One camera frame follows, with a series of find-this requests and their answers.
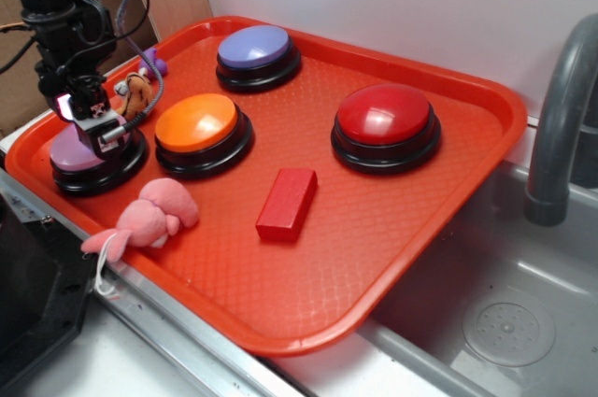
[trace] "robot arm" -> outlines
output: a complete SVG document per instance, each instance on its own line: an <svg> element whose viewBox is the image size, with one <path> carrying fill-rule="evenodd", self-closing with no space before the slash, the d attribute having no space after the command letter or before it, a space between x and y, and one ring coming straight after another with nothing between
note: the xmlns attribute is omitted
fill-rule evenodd
<svg viewBox="0 0 598 397"><path fill-rule="evenodd" d="M38 89L62 117L56 99L70 94L69 105L80 141L101 159L118 156L119 138L103 135L120 126L102 86L99 65L116 49L107 9L99 0L21 0L23 21L35 32L41 61L36 64Z"/></svg>

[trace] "gray faucet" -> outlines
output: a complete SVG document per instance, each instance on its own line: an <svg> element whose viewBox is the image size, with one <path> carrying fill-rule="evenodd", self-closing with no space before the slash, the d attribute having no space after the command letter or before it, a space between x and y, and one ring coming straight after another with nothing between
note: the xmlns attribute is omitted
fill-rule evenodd
<svg viewBox="0 0 598 397"><path fill-rule="evenodd" d="M530 165L525 216L554 226L567 214L569 182L598 187L598 14L572 31L552 74Z"/></svg>

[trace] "red wooden block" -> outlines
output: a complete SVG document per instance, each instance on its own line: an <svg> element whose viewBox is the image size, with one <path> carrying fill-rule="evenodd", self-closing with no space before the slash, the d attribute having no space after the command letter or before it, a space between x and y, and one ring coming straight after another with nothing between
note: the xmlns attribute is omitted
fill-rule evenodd
<svg viewBox="0 0 598 397"><path fill-rule="evenodd" d="M318 178L307 168L281 168L255 228L261 238L294 241L311 205Z"/></svg>

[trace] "red tray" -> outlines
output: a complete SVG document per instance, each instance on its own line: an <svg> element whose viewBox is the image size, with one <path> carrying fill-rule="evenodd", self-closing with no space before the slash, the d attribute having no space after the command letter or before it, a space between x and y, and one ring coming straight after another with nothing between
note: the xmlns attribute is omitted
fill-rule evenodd
<svg viewBox="0 0 598 397"><path fill-rule="evenodd" d="M293 30L303 55L296 78L271 92L227 92L215 75L218 46L259 23L202 21L157 46L169 74L163 99L142 125L152 152L161 113L203 92L231 97L251 119L256 142L232 170L183 182L200 208L197 226L162 249L129 248L123 259L241 347L294 355L359 326L518 140L527 112L499 84ZM107 90L137 65L114 73ZM408 173L355 173L332 152L335 112L351 92L385 82L425 92L442 123L442 144L432 160ZM145 183L166 176L151 155L114 191L64 196L49 163L52 139L63 128L52 115L29 129L9 151L7 170L88 233L114 227ZM299 239L265 242L255 223L283 167L315 170L319 187Z"/></svg>

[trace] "stuffed animal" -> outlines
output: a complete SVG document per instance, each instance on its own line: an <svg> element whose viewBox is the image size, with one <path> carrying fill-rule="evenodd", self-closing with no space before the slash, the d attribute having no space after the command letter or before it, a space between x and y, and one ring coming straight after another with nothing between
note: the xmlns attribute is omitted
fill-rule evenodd
<svg viewBox="0 0 598 397"><path fill-rule="evenodd" d="M127 246L161 248L181 225L189 228L198 220L197 204L182 184L168 177L154 179L141 189L139 199L124 209L114 229L91 236L81 250L104 253L113 263Z"/></svg>
<svg viewBox="0 0 598 397"><path fill-rule="evenodd" d="M153 100L153 89L146 73L145 70L130 73L125 81L115 86L115 92L123 97L116 111L127 121L134 119Z"/></svg>
<svg viewBox="0 0 598 397"><path fill-rule="evenodd" d="M154 47L151 47L150 49L145 50L144 53L149 58L149 60L156 66L156 68L158 69L158 72L160 72L160 75L165 77L168 74L168 65L166 64L166 62L163 59L158 58L157 51L158 51L157 49L155 49ZM145 68L148 70L148 78L149 79L155 78L155 75L154 75L153 71L150 69L150 66L143 59L139 63L139 70L141 70L142 68Z"/></svg>

